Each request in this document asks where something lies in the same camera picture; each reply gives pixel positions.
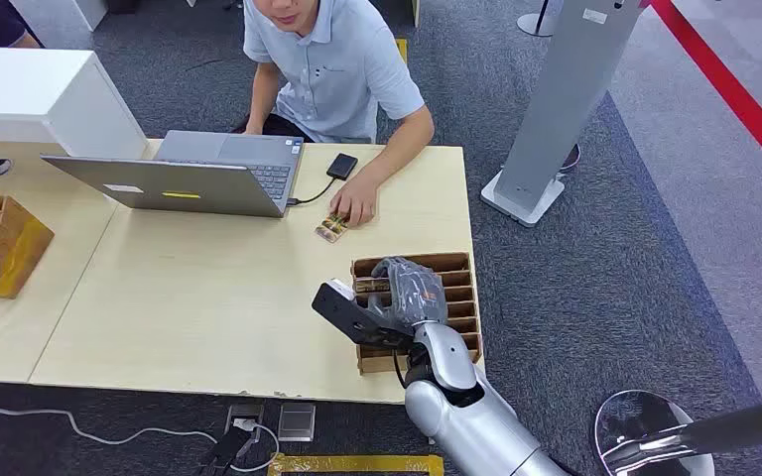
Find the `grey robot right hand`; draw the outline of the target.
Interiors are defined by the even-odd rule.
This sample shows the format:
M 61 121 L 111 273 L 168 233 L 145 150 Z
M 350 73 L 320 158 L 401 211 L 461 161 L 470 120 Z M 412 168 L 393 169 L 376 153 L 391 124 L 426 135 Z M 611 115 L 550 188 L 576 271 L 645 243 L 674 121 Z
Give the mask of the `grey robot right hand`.
M 442 279 L 431 269 L 403 257 L 384 258 L 371 272 L 387 278 L 391 301 L 379 295 L 368 298 L 368 308 L 390 324 L 413 327 L 424 321 L 447 324 L 447 304 Z

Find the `person's left hand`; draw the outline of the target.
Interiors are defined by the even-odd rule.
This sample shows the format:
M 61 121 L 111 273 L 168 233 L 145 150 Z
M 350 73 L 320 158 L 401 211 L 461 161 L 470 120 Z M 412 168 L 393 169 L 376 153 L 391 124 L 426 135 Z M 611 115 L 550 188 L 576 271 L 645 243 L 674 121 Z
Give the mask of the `person's left hand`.
M 329 212 L 346 219 L 350 228 L 371 221 L 375 216 L 380 183 L 373 173 L 358 173 L 333 197 Z

